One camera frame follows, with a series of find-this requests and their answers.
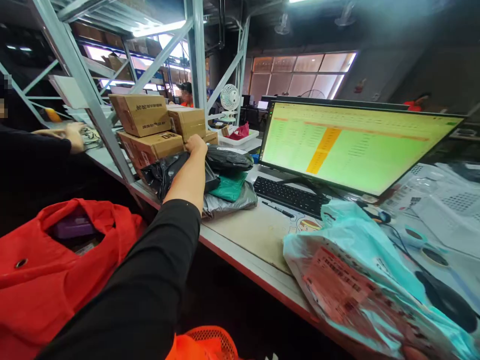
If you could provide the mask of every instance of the orange highlighted column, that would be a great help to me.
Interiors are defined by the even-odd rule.
[[[320,170],[320,167],[324,163],[327,155],[337,141],[342,130],[337,128],[328,127],[321,138],[318,147],[315,150],[315,154],[310,160],[308,167],[306,168],[307,173],[317,174]]]

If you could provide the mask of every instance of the gray plastic bag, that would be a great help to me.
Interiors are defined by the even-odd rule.
[[[257,206],[258,201],[259,198],[255,194],[254,186],[245,181],[241,188],[240,197],[235,202],[229,202],[206,193],[203,196],[202,218],[218,219],[238,210],[251,209]]]

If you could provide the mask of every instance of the orange shirt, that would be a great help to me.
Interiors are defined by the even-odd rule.
[[[408,105],[407,111],[416,111],[416,112],[423,111],[421,106],[415,105],[415,101],[405,101],[403,104]]]

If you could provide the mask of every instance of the mouse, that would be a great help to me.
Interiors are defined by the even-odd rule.
[[[425,287],[426,296],[434,307],[467,333],[477,329],[477,313],[458,292],[424,271],[415,271],[415,276]]]

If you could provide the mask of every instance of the light blue plastic bag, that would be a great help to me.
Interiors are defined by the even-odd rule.
[[[320,317],[395,359],[404,358],[403,345],[430,359],[480,359],[474,337],[431,306],[422,283],[360,207],[332,200],[322,206],[322,219],[321,230],[283,239],[283,256]]]

